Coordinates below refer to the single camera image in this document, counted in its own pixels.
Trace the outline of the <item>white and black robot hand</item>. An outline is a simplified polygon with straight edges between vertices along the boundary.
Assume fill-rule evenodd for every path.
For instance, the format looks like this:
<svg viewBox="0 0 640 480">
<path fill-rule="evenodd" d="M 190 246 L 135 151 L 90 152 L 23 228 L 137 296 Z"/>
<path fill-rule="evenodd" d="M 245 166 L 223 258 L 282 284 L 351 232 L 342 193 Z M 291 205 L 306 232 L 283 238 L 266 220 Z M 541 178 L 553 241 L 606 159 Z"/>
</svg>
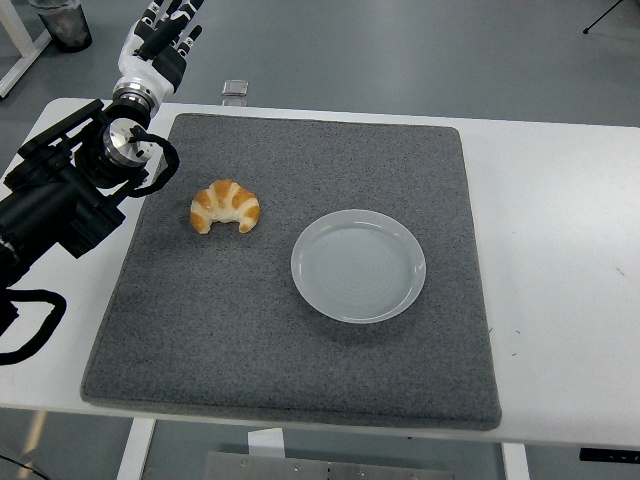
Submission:
<svg viewBox="0 0 640 480">
<path fill-rule="evenodd" d="M 203 1 L 151 1 L 131 27 L 122 47 L 118 68 L 122 82 L 138 82 L 163 100 L 179 88 L 187 55 L 202 33 L 195 25 L 187 33 Z"/>
</svg>

